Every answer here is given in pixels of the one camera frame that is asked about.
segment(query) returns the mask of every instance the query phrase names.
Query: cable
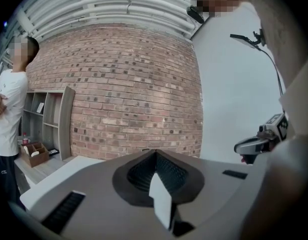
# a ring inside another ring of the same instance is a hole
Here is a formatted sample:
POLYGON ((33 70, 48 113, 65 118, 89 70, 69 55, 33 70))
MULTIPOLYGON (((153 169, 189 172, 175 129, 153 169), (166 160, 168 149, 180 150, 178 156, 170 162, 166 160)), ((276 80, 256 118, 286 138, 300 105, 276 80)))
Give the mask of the cable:
POLYGON ((282 96, 283 95, 283 90, 282 90, 282 85, 281 85, 281 82, 280 82, 280 78, 279 78, 279 74, 278 74, 278 70, 277 70, 277 67, 275 65, 275 62, 273 61, 273 59, 269 56, 269 54, 267 52, 265 52, 264 50, 258 48, 259 51, 265 53, 269 58, 270 60, 272 61, 274 67, 275 67, 275 70, 276 70, 276 75, 277 75, 277 81, 278 81, 278 87, 279 87, 279 94, 282 96))

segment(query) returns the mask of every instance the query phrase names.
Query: wooden box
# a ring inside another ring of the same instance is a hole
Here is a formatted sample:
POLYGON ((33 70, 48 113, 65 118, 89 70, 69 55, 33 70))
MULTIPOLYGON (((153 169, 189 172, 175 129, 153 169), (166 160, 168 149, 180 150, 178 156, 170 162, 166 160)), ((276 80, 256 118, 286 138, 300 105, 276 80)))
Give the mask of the wooden box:
POLYGON ((21 145, 20 146, 21 149, 21 156, 22 159, 32 168, 35 167, 37 165, 40 165, 46 161, 49 160, 49 152, 48 150, 45 148, 45 146, 40 143, 40 142, 36 142, 36 143, 29 143, 26 145, 21 145), (33 152, 38 151, 39 154, 35 155, 33 157, 30 157, 25 149, 24 146, 26 146, 28 148, 29 154, 32 154, 33 152))

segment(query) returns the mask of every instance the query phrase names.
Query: white wall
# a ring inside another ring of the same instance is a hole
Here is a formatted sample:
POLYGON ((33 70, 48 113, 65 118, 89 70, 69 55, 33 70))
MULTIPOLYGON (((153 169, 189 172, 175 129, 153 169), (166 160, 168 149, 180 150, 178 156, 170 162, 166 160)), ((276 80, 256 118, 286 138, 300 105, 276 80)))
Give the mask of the white wall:
POLYGON ((229 37, 255 40, 252 32, 259 28, 254 8, 246 3, 212 18, 193 38, 203 92, 203 159, 240 163, 234 145, 256 135, 259 125, 282 111, 270 59, 229 37))

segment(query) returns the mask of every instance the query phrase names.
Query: neck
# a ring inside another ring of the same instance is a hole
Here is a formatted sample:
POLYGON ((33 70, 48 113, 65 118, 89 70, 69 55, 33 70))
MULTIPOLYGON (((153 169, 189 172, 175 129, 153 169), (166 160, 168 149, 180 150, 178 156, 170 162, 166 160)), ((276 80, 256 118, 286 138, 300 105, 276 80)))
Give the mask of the neck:
POLYGON ((26 72, 27 64, 25 62, 17 62, 13 66, 13 72, 26 72))

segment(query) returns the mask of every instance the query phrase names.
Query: black slot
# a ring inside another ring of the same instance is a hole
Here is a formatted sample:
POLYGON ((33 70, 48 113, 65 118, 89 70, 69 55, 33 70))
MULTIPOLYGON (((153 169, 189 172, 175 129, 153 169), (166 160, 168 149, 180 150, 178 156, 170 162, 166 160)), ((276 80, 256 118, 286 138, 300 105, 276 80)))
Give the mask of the black slot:
POLYGON ((42 224, 51 231, 59 234, 69 219, 72 217, 80 203, 85 198, 82 193, 71 192, 64 200, 48 215, 42 224))
POLYGON ((234 171, 234 170, 225 170, 223 171, 223 174, 228 175, 228 176, 232 176, 235 178, 239 178, 239 179, 246 179, 247 177, 247 173, 244 172, 239 172, 239 171, 234 171))

